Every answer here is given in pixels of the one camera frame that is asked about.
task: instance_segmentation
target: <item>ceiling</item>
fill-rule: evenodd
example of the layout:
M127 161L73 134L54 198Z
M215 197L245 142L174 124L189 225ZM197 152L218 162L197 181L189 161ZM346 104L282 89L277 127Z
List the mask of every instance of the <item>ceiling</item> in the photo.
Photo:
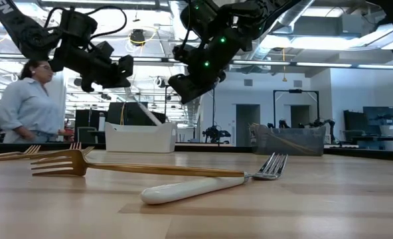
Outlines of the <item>ceiling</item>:
M185 28L181 25L180 20L175 14L175 9L172 7L174 1L160 1L160 10L140 10L148 9L149 4L153 1L121 1L121 0L107 0L109 5L116 5L124 10L127 15L127 27L110 36L99 37L94 39L94 43L108 41L114 50L113 56L125 56L130 54L132 56L144 57L173 57L172 49L175 45L181 43L181 39L186 33ZM233 3L233 0L215 0L216 4L223 5ZM104 4L100 1L86 1L86 0L18 0L15 1L19 9L26 15L32 17L40 24L44 24L47 19L48 12L52 7L69 7L74 5L77 11L86 13L96 7ZM369 33L373 26L368 22L376 21L378 17L383 16L380 9L376 6L369 5L365 1L358 0L316 0L303 13L302 17L296 22L295 29L299 30L300 22L307 21L310 17L316 18L316 24L327 22L327 19L338 19L343 12L349 15L360 15L369 12L369 15L364 15L363 31ZM115 9L101 10L92 15L98 22L98 30L95 34L112 31L123 24L123 15L120 11ZM60 22L60 12L55 11L52 16L50 26L56 26ZM129 36L133 29L143 29L145 35L145 44L143 46L134 46L129 41ZM192 41L198 42L195 35L190 35ZM263 39L255 40L253 42L253 52L240 53L236 58L250 59L252 53L259 50ZM0 53L6 54L20 54L17 47L13 44L10 37L6 34L5 29L0 23ZM349 51L339 50L310 50L303 48L286 47L284 49L269 49L264 60L290 60L290 61L309 61L309 62L342 62L351 60L356 57L359 62L366 63L385 63L390 59L389 51L380 50L376 48L360 48ZM18 59L1 59L0 58L0 96L7 84L17 79L16 75L21 71L24 60ZM164 112L165 89L158 87L159 80L166 80L175 74L183 74L185 69L183 66L135 66L134 75L129 77L133 87L131 91L135 96L139 94L141 101L148 101L151 109L157 112ZM293 67L288 68L287 72L304 73L310 77L312 68L307 67ZM282 66L272 66L269 70L270 74L283 72ZM111 100L103 100L97 94L85 94L80 87L74 85L74 79L79 75L71 70L64 71L64 76L68 81L68 96L67 96L67 116L74 117L74 110L77 108L103 108L106 109L110 101L128 101L123 90L104 90L105 93L113 96ZM170 120L183 123L183 125L194 126L197 121L197 112L199 101L195 101L188 106L182 106L179 103L179 97L170 89L167 90L167 95L170 95L167 104L167 116Z

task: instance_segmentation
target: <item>woman's hair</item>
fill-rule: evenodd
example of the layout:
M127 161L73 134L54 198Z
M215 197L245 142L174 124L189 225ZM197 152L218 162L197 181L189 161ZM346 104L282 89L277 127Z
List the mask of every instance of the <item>woman's hair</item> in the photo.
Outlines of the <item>woman's hair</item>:
M24 80L24 78L31 78L33 74L31 73L30 67L38 67L40 62L38 60L29 60L25 63L23 70L21 71L21 75L19 76L20 80Z

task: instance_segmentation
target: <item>light blue shirt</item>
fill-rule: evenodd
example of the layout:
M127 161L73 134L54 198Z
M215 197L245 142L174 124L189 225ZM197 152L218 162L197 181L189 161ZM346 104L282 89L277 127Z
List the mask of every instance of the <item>light blue shirt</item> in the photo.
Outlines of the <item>light blue shirt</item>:
M12 143L20 138L13 131L20 126L56 135L60 121L58 106L39 82L24 78L6 87L0 101L0 126L6 131L4 143Z

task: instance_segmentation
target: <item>woman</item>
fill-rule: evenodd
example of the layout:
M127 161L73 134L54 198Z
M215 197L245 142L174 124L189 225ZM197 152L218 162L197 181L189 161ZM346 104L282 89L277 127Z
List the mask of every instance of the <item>woman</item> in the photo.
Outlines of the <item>woman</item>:
M58 106L44 87L53 74L47 61L29 60L19 80L6 87L0 101L3 143L46 143L63 133Z

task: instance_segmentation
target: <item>white handle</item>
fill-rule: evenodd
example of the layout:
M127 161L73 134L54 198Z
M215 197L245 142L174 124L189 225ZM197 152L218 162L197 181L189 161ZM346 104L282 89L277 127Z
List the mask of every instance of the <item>white handle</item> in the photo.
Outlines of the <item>white handle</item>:
M161 185L145 189L141 200L147 204L173 202L220 189L227 189L245 183L245 177L207 177L183 183Z

